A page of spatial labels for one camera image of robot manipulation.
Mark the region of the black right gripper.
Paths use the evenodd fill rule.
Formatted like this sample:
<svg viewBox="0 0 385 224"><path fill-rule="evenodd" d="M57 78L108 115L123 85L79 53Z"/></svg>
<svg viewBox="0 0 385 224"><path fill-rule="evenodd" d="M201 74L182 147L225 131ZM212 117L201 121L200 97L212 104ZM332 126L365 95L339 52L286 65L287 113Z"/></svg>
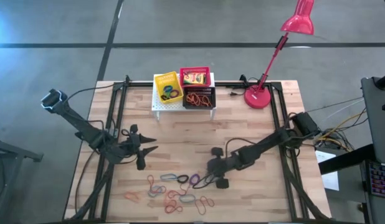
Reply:
<svg viewBox="0 0 385 224"><path fill-rule="evenodd" d="M236 154L231 155L228 158L222 158L224 151L222 148L213 147L211 149L211 154L215 158L207 162L207 173L208 175L201 178L197 183L195 183L193 189L203 189L214 183L218 189L227 189L229 187L229 181L225 178L225 173L231 170L241 170L242 163L239 160L239 157Z"/></svg>

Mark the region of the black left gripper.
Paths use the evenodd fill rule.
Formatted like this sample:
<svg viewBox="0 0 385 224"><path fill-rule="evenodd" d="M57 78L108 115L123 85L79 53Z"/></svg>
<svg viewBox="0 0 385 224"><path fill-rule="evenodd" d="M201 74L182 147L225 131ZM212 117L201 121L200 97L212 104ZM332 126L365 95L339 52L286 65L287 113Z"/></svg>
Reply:
<svg viewBox="0 0 385 224"><path fill-rule="evenodd" d="M122 148L126 151L126 156L136 155L136 166L138 170L144 170L146 167L145 156L157 149L157 146L152 146L140 149L141 144L155 142L156 139L144 137L138 134L138 126L132 124L130 129L122 129L121 134L126 136L126 140L121 143Z"/></svg>

